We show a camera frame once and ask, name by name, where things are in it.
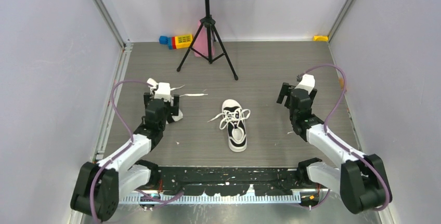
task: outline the worn black surface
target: worn black surface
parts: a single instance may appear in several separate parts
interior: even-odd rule
[[[291,189],[315,188],[297,185],[295,170],[261,167],[159,167],[162,190],[174,195],[244,195],[253,185],[255,195],[291,195]]]

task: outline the wood grain surface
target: wood grain surface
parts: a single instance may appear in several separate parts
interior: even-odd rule
[[[276,99],[283,82],[295,84],[296,75],[323,63],[332,63],[325,42],[226,42],[224,43],[239,80],[235,81],[225,58],[213,64],[191,52],[181,72],[176,72],[185,49],[168,50],[159,43],[136,43],[128,63],[125,79],[146,81],[153,78],[172,87],[185,85],[177,94],[206,93],[203,97],[182,97],[184,118],[167,125],[159,145],[145,160],[162,166],[283,166],[296,167],[298,162],[319,157],[330,161],[317,148],[294,133],[288,109]],[[220,46],[215,43],[216,53]],[[340,95],[337,73],[321,68],[311,73],[316,78],[318,94],[313,112],[323,120]],[[118,108],[134,130],[144,114],[143,93],[139,84],[124,84]],[[227,130],[219,129],[220,120],[207,123],[221,112],[222,102],[237,100],[250,109],[246,120],[248,147],[234,153],[228,148]],[[357,147],[352,126],[343,103],[330,121],[330,128],[343,140]],[[128,140],[128,133],[115,117],[106,155]]]

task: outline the pink cloth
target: pink cloth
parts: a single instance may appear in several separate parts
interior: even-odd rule
[[[198,37],[194,41],[193,48],[196,49],[198,52],[204,54],[208,58],[208,45],[207,45],[207,39],[206,39],[206,30],[207,28],[203,27],[201,29],[201,32],[199,33]],[[213,46],[213,36],[211,37],[211,53],[214,56],[214,46]],[[194,51],[194,55],[196,57],[200,57],[200,55]]]

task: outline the black and white sneaker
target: black and white sneaker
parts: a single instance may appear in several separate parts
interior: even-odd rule
[[[247,133],[245,132],[245,119],[248,119],[251,111],[242,109],[240,104],[233,100],[227,99],[222,104],[222,113],[218,114],[210,121],[223,116],[220,121],[219,128],[228,129],[228,146],[234,152],[241,152],[247,148]]]

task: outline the wall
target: wall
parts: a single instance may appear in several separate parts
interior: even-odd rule
[[[366,153],[386,166],[398,223],[439,223],[440,0],[356,0],[331,42]]]
[[[0,223],[67,223],[121,49],[92,0],[0,8]]]
[[[196,33],[204,0],[103,0],[115,24],[132,42],[160,35]],[[328,35],[346,0],[211,0],[225,40],[298,40]]]

